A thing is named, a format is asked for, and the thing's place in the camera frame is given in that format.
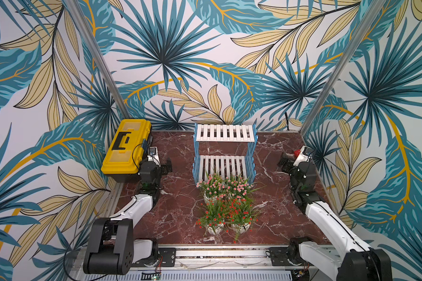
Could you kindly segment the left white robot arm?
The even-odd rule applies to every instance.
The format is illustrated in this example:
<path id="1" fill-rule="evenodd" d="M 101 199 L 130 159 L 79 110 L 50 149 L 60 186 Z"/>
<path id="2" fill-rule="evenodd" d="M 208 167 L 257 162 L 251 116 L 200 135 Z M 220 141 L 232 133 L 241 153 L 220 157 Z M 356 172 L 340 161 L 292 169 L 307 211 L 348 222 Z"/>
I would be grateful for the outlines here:
<path id="1" fill-rule="evenodd" d="M 138 262 L 152 266 L 161 261 L 156 239 L 136 240 L 133 229 L 155 207 L 161 195 L 161 178 L 171 172 L 171 159 L 165 164 L 155 160 L 141 164 L 138 193 L 122 210 L 94 221 L 83 261 L 85 274 L 125 275 Z"/>

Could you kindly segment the red flower pot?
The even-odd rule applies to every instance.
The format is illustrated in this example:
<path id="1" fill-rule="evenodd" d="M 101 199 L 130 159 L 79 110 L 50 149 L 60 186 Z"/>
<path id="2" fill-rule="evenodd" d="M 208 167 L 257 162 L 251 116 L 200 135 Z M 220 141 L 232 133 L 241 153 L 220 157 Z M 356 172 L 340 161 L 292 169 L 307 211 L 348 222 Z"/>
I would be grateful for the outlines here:
<path id="1" fill-rule="evenodd" d="M 249 197 L 233 199 L 227 205 L 225 214 L 227 226 L 234 232 L 233 241 L 238 242 L 242 234 L 251 230 L 259 212 L 254 207 L 254 200 Z"/>
<path id="2" fill-rule="evenodd" d="M 226 205 L 225 200 L 206 203 L 203 216 L 196 221 L 196 226 L 210 235 L 219 235 L 226 225 Z"/>

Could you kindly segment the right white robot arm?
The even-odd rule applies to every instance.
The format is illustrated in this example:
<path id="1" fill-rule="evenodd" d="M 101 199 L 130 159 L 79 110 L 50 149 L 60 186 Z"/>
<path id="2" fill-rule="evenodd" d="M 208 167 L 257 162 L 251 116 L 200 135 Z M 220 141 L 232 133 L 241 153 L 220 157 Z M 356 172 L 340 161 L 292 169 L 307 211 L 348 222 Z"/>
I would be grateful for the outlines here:
<path id="1" fill-rule="evenodd" d="M 291 265 L 311 264 L 333 281 L 391 281 L 389 255 L 361 240 L 315 191 L 316 174 L 309 156 L 282 153 L 278 167 L 290 177 L 293 203 L 327 237 L 334 252 L 308 237 L 292 238 L 286 249 Z"/>

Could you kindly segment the pink flower pot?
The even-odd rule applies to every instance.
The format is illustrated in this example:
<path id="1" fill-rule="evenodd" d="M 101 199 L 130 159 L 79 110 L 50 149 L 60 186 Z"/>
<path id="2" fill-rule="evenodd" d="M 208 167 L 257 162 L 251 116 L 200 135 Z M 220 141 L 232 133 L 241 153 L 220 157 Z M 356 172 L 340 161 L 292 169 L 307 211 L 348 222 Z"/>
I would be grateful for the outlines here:
<path id="1" fill-rule="evenodd" d="M 196 186 L 203 195 L 206 204 L 211 204 L 227 197 L 226 183 L 218 174 L 209 175 L 207 180 L 199 181 Z"/>
<path id="2" fill-rule="evenodd" d="M 257 190 L 253 183 L 250 184 L 249 180 L 241 175 L 227 177 L 224 184 L 227 199 L 246 200 Z"/>

